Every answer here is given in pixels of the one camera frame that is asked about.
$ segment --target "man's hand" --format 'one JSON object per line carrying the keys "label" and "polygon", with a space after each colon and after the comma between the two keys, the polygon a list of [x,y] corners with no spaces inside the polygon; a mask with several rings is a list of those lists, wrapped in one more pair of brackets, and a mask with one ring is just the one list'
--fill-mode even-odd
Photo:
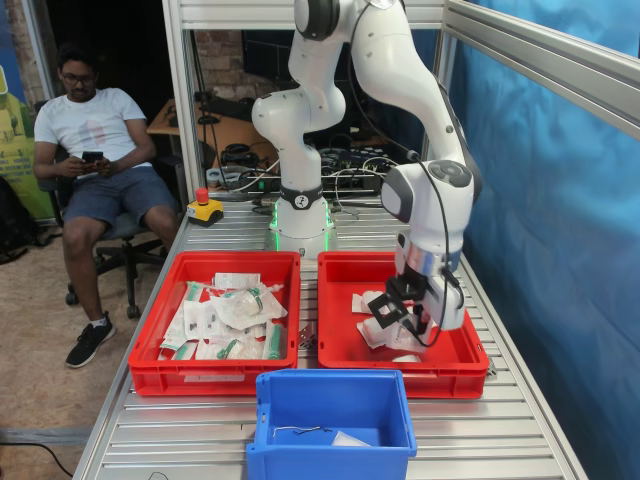
{"label": "man's hand", "polygon": [[95,172],[93,165],[78,157],[69,157],[65,161],[56,164],[55,168],[56,174],[60,177],[78,177]]}
{"label": "man's hand", "polygon": [[103,177],[110,177],[118,173],[118,162],[112,162],[111,160],[102,157],[94,165],[96,166],[96,172]]}

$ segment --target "robot logo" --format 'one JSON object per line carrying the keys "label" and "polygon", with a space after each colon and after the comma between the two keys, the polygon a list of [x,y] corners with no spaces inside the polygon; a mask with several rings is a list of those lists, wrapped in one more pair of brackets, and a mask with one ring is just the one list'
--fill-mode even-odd
{"label": "robot logo", "polygon": [[309,197],[305,195],[298,195],[295,199],[295,204],[298,208],[306,208],[309,205]]}

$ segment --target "blue bin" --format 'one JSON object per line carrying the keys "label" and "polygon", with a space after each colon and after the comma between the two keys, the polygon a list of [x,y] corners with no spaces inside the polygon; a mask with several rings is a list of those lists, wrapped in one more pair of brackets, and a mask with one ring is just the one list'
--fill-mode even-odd
{"label": "blue bin", "polygon": [[[417,449],[399,371],[281,370],[256,383],[249,480],[406,478]],[[371,447],[331,446],[338,431]]]}

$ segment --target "wooden desk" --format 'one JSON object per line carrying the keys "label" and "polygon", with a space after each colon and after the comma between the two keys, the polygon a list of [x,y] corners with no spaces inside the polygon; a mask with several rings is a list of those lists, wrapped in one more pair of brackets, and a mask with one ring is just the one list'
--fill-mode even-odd
{"label": "wooden desk", "polygon": [[[175,118],[176,115],[175,113],[169,113],[169,110],[175,110],[175,104],[175,100],[169,100],[165,104],[147,128],[147,133],[151,135],[180,135],[180,129],[178,127],[169,125],[169,120]],[[203,113],[200,111],[200,103],[194,104],[194,111],[196,112],[196,119],[203,116]],[[253,145],[251,151],[259,155],[260,158],[267,157],[269,164],[272,164],[278,158],[276,149],[267,139],[256,131],[253,123],[238,120],[237,118],[225,117],[224,115],[213,114],[212,116],[220,120],[219,123],[213,125],[216,130],[216,138],[220,152],[232,143],[244,143],[245,145]],[[198,124],[198,138],[201,142],[204,141],[205,127],[207,128],[207,144],[215,148],[210,125]]]}

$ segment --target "red plastic crate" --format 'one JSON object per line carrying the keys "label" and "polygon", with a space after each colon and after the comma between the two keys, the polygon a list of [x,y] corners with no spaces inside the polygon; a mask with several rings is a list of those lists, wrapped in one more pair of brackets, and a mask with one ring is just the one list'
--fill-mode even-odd
{"label": "red plastic crate", "polygon": [[[366,344],[356,328],[371,314],[351,313],[354,293],[385,290],[393,252],[326,252],[318,257],[318,362],[326,368],[401,370],[410,398],[478,398],[489,358],[465,312],[462,328],[443,331],[422,363],[392,362],[413,352]],[[431,339],[436,329],[431,332]]]}
{"label": "red plastic crate", "polygon": [[[282,360],[158,360],[160,344],[187,289],[187,281],[211,284],[216,272],[259,273],[285,288],[274,295],[289,312],[287,357]],[[139,395],[255,395],[256,377],[298,363],[300,255],[292,252],[186,252],[176,256],[129,355]]]}

